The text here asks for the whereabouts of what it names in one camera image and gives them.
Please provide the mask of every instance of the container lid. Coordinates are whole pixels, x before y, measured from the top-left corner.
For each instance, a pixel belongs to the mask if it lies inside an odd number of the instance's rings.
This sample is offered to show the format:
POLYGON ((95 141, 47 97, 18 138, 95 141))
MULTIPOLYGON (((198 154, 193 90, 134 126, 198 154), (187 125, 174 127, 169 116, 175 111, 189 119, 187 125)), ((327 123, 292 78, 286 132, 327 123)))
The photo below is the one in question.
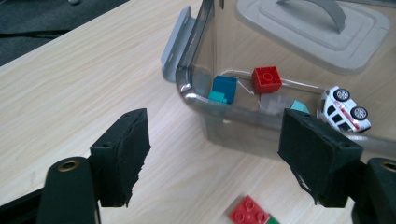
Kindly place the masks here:
POLYGON ((388 33, 381 13, 353 3, 339 2, 345 28, 314 1, 239 0, 238 14, 249 26, 332 72, 361 72, 388 33))

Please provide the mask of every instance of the toy car window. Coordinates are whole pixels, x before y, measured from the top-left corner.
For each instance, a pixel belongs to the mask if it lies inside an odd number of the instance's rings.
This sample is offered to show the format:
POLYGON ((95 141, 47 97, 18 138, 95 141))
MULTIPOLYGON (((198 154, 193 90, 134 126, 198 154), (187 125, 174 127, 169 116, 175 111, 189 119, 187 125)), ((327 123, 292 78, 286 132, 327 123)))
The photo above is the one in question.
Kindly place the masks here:
POLYGON ((352 130, 346 122, 338 125, 338 127, 340 128, 341 131, 349 132, 352 130))
POLYGON ((330 114, 332 114, 332 112, 334 112, 335 111, 335 108, 334 108, 334 106, 329 106, 329 108, 327 109, 327 114, 328 115, 330 115, 330 114))
POLYGON ((335 115, 334 117, 332 117, 332 120, 334 120, 334 122, 336 123, 336 122, 343 120, 343 118, 341 118, 340 115, 335 115))

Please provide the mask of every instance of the lego brick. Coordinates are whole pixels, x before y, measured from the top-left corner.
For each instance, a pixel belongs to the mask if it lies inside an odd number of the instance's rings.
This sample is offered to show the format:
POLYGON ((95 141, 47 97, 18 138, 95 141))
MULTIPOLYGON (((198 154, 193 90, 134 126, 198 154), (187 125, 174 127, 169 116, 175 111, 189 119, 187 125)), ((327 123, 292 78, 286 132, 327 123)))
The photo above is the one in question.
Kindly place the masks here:
POLYGON ((275 66, 255 68, 252 80, 257 93, 274 92, 282 86, 282 79, 275 66))
POLYGON ((298 111, 310 114, 306 105, 301 103, 300 101, 294 101, 293 104, 291 105, 290 109, 298 110, 298 111))
POLYGON ((237 224, 266 224, 270 216, 249 196, 231 212, 230 219, 237 224))
POLYGON ((279 224, 279 222, 270 214, 270 219, 268 220, 267 224, 279 224))
POLYGON ((235 97, 237 82, 238 79, 235 77, 216 76, 215 79, 213 79, 212 91, 224 93, 227 104, 232 104, 233 98, 235 97))
POLYGON ((224 93, 218 91, 210 92, 209 100, 227 104, 227 99, 224 97, 224 93))

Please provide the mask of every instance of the container handle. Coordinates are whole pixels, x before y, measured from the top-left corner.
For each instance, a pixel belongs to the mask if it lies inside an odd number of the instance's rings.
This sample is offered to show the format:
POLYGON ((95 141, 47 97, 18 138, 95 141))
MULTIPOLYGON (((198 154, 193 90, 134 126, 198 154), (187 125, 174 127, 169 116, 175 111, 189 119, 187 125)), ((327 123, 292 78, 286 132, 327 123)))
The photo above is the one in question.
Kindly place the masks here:
MULTIPOLYGON (((289 0, 278 0, 277 2, 279 4, 284 3, 289 0)), ((346 14, 344 13, 344 10, 333 0, 305 0, 307 2, 314 3, 320 7, 322 7, 332 18, 332 21, 335 24, 335 27, 337 28, 338 34, 341 34, 341 32, 344 30, 346 27, 346 14)))
POLYGON ((195 19, 191 16, 191 7, 184 8, 178 16, 177 23, 161 57, 163 78, 167 81, 176 82, 177 66, 186 48, 194 24, 195 19))

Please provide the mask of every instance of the wood grain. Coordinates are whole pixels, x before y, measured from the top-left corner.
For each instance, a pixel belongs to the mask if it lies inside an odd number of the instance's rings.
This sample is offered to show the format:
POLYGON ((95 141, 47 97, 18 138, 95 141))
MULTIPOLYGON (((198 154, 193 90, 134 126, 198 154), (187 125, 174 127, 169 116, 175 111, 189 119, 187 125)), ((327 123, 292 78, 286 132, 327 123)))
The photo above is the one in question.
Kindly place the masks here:
MULTIPOLYGON (((351 223, 353 202, 315 206, 286 163, 208 142, 199 116, 163 80, 178 13, 191 5, 196 15, 200 4, 133 0, 0 67, 0 204, 41 188, 56 161, 88 157, 120 115, 146 107, 152 149, 130 206, 101 209, 103 223, 231 223, 231 204, 246 194, 281 223, 351 223)), ((377 60, 394 64, 395 48, 382 48, 377 60)), ((391 90, 389 79, 381 85, 391 90)), ((390 96, 376 103, 394 108, 390 96)), ((377 122, 394 136, 393 123, 377 122)))

